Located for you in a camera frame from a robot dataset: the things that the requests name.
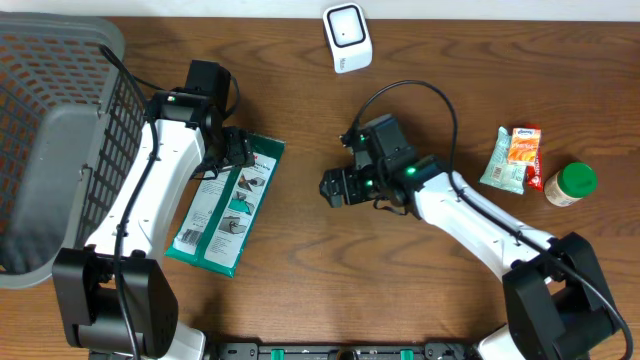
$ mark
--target green package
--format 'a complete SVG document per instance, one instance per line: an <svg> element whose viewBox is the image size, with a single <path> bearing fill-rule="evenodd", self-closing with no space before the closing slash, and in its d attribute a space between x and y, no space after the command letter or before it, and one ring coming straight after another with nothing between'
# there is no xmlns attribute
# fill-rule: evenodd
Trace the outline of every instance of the green package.
<svg viewBox="0 0 640 360"><path fill-rule="evenodd" d="M165 255L233 277L285 147L255 134L249 140L256 164L202 181Z"/></svg>

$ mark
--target white square device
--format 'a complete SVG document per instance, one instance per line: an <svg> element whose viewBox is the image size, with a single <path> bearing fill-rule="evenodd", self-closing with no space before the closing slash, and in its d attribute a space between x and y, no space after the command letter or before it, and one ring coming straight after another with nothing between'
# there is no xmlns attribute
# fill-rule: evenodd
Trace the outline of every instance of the white square device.
<svg viewBox="0 0 640 360"><path fill-rule="evenodd" d="M322 16L325 37L338 74L371 64L373 46L362 8L346 3L327 9Z"/></svg>

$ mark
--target gray plastic basket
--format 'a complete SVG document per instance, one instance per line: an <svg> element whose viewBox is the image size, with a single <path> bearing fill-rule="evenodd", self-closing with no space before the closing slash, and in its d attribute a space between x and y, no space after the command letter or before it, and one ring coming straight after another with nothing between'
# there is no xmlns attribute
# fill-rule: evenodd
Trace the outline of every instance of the gray plastic basket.
<svg viewBox="0 0 640 360"><path fill-rule="evenodd" d="M105 20L0 12L0 287L40 283L82 247L135 158L142 106L100 43L122 58Z"/></svg>

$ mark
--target jar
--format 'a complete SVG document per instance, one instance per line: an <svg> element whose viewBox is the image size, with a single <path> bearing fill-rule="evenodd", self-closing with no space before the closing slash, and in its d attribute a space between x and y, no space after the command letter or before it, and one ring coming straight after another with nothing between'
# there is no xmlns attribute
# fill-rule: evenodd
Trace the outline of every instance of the jar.
<svg viewBox="0 0 640 360"><path fill-rule="evenodd" d="M553 205L564 207L591 194L597 186L595 171L585 163L575 162L547 180L544 194Z"/></svg>

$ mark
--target wood grain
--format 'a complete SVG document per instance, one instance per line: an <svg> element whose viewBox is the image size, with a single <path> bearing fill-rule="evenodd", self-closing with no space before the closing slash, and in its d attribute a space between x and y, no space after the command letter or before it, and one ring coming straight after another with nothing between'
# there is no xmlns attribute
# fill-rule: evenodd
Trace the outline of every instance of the wood grain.
<svg viewBox="0 0 640 360"><path fill-rule="evenodd" d="M185 323L215 338L269 343L408 343L477 340L505 321L500 282L448 235L369 205L330 209L318 195L323 171L350 161L337 136L361 104L414 78L454 102L456 168L469 183L482 174L498 127L525 122L543 129L545 178L574 159L596 170L598 190L568 208L534 191L474 187L526 223L589 239L640 338L640 25L370 21L372 65L338 76L318 20L111 21L136 75L171 88L184 83L191 59L219 61L242 91L230 123L287 141L234 279L164 260ZM433 94L394 90L366 117L388 112L421 153L448 155L451 123ZM194 190L185 191L172 233ZM0 357L86 357L64 340L51 282L0 298ZM622 350L617 335L592 354L615 359Z"/></svg>

